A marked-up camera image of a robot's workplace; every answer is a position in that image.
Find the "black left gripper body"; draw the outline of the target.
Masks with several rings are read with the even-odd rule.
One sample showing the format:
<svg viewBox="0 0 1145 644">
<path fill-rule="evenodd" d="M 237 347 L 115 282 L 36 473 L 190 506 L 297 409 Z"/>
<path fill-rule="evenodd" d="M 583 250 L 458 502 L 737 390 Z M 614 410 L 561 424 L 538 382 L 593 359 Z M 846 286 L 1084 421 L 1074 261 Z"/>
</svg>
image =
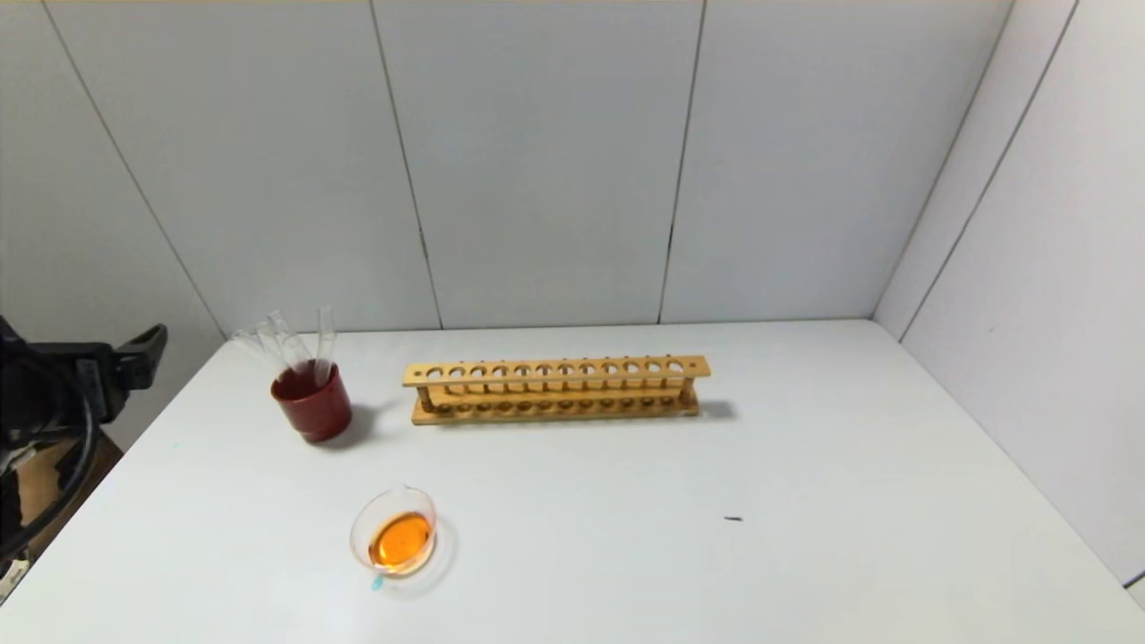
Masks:
<svg viewBox="0 0 1145 644">
<path fill-rule="evenodd" d="M 31 348 L 65 367 L 81 385 L 98 424 L 117 419 L 129 395 L 120 386 L 114 347 L 109 343 L 32 343 Z"/>
</svg>

